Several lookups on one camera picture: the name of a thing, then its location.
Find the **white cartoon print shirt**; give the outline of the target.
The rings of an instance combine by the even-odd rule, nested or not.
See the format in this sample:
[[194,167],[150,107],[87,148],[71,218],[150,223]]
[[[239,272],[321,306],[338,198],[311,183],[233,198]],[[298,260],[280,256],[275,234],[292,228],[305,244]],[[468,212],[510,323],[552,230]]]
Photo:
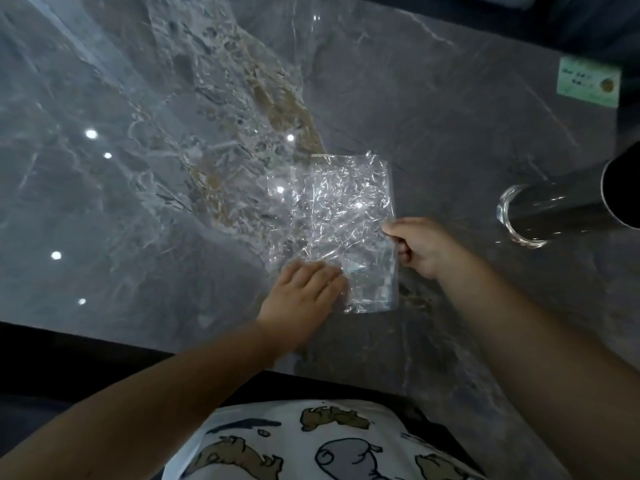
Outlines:
[[162,480],[487,480],[368,401],[270,401],[213,412]]

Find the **person's right hand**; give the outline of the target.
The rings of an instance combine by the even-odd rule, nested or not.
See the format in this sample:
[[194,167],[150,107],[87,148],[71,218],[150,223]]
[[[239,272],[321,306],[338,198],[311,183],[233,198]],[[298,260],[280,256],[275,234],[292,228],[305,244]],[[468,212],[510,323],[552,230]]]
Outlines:
[[443,227],[431,220],[431,230],[423,237],[390,237],[396,244],[400,264],[421,276],[439,279],[470,256]]

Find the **person's right forearm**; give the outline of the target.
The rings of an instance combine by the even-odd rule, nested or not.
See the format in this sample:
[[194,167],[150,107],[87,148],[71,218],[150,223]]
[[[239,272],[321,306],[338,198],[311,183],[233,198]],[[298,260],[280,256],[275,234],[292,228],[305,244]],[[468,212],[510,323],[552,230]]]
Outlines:
[[580,480],[640,480],[640,372],[454,243],[436,277],[523,419]]

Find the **person's left hand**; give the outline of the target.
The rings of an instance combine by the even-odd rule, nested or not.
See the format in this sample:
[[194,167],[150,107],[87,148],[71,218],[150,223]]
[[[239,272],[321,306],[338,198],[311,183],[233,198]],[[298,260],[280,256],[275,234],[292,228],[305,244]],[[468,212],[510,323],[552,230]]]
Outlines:
[[307,283],[314,272],[327,263],[300,260],[291,263],[301,263],[296,275],[300,291],[290,296],[274,296],[272,287],[257,317],[260,329],[275,348],[277,356],[291,353],[308,341],[347,288],[347,279],[341,270],[339,297],[335,301],[315,301],[307,295]]

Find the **pale green card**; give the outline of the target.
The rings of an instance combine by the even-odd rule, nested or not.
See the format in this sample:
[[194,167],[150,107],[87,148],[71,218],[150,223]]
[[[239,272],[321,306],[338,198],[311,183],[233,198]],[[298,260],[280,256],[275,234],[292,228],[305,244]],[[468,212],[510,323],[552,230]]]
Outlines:
[[617,66],[565,55],[559,59],[556,94],[616,109],[621,76]]

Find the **clear plastic sheet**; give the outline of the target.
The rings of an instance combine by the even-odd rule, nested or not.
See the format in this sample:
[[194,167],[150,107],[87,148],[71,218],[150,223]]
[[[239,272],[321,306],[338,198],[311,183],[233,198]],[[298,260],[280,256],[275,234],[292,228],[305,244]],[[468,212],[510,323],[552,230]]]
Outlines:
[[394,241],[381,224],[395,216],[388,162],[379,155],[314,154],[265,176],[266,265],[279,272],[293,260],[340,267],[348,281],[334,310],[368,314],[399,304]]

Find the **person's left forearm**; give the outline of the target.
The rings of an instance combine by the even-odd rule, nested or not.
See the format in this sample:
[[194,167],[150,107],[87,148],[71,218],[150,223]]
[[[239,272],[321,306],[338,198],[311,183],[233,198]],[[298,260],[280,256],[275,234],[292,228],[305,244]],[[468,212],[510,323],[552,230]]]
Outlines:
[[255,321],[123,379],[0,458],[0,480],[150,480],[282,345]]

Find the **clear plastic wrap roll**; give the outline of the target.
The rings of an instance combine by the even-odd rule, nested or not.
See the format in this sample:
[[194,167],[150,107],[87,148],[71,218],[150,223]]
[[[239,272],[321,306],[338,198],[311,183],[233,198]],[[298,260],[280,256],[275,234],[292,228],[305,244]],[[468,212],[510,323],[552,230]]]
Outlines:
[[563,235],[640,230],[640,141],[592,167],[511,186],[500,197],[497,219],[530,249]]

